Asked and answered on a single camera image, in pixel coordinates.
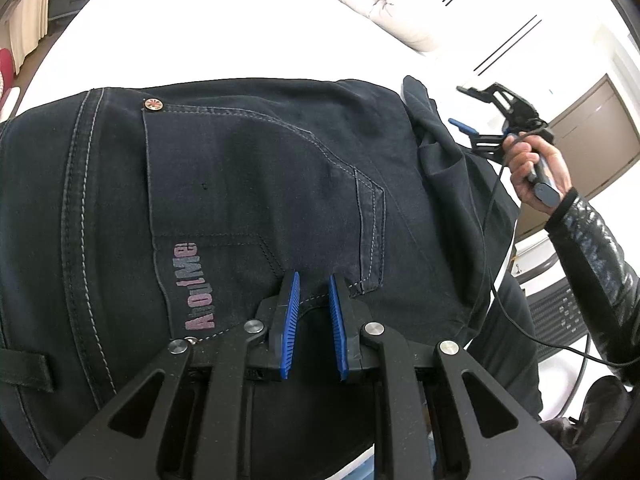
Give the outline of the black shiny jacket sleeve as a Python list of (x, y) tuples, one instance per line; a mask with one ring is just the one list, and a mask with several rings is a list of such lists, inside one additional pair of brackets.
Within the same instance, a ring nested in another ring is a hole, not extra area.
[(601, 215), (571, 188), (544, 226), (601, 358), (639, 382), (639, 277)]

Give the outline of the beige curtain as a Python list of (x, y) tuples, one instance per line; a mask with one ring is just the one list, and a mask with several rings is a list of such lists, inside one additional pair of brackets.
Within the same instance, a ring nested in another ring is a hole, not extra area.
[(1, 47), (10, 51), (15, 75), (47, 35), (48, 13), (49, 0), (10, 0), (1, 15)]

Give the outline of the grey mesh chair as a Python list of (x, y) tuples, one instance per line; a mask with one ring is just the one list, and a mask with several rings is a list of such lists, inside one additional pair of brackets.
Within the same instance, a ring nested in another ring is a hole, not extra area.
[(535, 336), (550, 344), (537, 344), (539, 363), (559, 353), (560, 346), (569, 347), (588, 335), (560, 258), (548, 238), (515, 247), (510, 272), (528, 302)]

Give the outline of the black denim pants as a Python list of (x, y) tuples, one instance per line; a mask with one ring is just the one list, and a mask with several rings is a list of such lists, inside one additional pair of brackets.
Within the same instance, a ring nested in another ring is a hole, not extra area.
[(294, 365), (255, 389), (252, 473), (322, 479), (371, 443), (328, 281), (420, 344), (474, 346), (518, 206), (420, 81), (101, 88), (1, 127), (1, 419), (38, 468), (169, 341), (209, 342), (300, 278)]

